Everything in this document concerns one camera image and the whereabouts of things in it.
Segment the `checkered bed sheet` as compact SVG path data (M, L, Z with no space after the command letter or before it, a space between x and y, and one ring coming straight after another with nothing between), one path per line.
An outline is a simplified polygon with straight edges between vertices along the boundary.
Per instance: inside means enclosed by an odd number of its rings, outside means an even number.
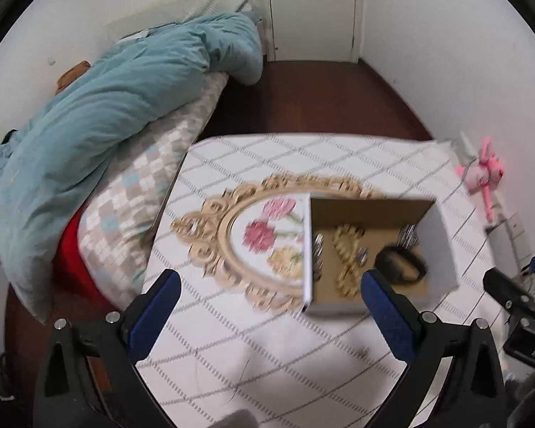
M149 123L118 146L88 198L77 248L96 289L119 309L141 293L153 225L179 165L209 122L228 82L208 73L197 98Z

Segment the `white wall socket panel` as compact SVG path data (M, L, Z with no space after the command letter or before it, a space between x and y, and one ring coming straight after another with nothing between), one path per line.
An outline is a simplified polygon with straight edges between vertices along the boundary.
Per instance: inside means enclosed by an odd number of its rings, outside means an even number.
M506 220L506 227L508 228L509 237L516 250L524 251L530 249L528 233L519 212L515 212L508 217Z

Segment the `white striped pillow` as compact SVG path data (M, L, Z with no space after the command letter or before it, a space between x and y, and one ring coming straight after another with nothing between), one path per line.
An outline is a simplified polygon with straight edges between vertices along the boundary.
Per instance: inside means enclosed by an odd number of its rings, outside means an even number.
M200 16L217 16L223 12L254 12L252 0L196 0L180 20L187 22Z

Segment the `white door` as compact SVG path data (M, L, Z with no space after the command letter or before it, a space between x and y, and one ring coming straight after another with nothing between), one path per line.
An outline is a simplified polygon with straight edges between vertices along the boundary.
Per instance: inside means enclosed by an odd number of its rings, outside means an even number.
M355 63L363 0L262 0L266 55L272 62Z

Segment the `pink panther plush toy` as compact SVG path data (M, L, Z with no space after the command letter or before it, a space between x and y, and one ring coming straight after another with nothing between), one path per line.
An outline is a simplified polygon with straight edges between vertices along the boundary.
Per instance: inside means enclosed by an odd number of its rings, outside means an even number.
M495 217L492 191L504 178L504 165L494 152L492 139L489 136L483 139L477 157L466 165L458 166L456 174L471 194L477 192L481 194L485 218L488 223L493 223Z

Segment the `white cardboard box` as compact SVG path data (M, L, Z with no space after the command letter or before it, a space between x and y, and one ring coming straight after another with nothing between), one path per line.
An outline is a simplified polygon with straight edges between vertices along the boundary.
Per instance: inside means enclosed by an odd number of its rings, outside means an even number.
M332 198L305 202L303 306L309 315L367 311L362 276L378 271L420 310L459 286L442 208L433 199Z

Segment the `black smart watch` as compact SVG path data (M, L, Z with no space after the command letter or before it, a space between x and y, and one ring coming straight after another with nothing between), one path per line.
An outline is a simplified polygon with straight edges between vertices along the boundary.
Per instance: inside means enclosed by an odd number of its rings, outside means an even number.
M391 284L415 284L428 272L424 260L408 248L388 244L375 257L375 268Z

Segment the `brown wooden headboard piece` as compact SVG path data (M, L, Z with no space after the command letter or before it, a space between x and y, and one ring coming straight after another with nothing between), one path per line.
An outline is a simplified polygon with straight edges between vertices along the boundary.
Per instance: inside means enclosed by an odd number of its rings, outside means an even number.
M91 63L84 60L66 71L57 81L56 94L65 90L71 83L88 72L91 68Z

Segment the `red blanket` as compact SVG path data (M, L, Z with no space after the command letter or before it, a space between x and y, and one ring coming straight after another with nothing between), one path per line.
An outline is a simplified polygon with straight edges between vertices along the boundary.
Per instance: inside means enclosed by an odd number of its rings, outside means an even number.
M88 300L102 310L109 311L113 304L97 289L78 248L78 229L84 209L80 208L65 227L53 260L54 276L70 287L74 294Z

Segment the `teal duvet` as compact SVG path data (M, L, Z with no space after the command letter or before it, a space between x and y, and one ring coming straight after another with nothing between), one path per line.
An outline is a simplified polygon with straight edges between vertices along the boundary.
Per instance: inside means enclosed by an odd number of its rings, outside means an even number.
M0 264L40 323L51 314L52 261L118 146L198 98L205 76L259 81L255 12L224 12L119 42L0 145Z

